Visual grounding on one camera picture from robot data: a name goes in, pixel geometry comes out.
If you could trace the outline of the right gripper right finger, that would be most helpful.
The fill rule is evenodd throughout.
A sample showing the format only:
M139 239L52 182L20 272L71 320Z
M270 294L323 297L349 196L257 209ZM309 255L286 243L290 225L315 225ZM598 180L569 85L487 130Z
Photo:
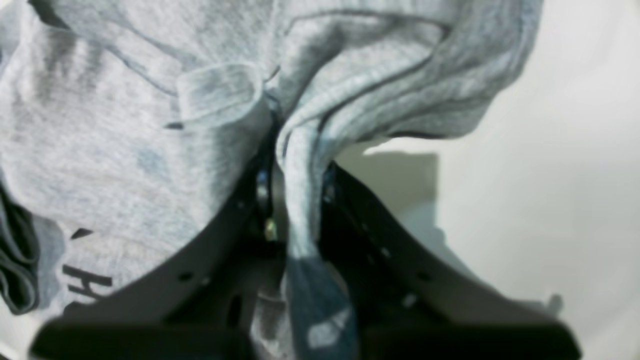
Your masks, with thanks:
M324 175L322 218L321 253L354 305L360 360L582 357L562 321L446 264L336 164Z

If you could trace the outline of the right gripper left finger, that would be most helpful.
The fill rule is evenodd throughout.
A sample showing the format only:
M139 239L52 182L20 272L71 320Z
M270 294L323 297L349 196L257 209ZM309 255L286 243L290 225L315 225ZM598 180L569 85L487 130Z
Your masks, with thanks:
M274 127L217 216L139 280L66 310L37 333L32 360L256 360L258 294L285 267Z

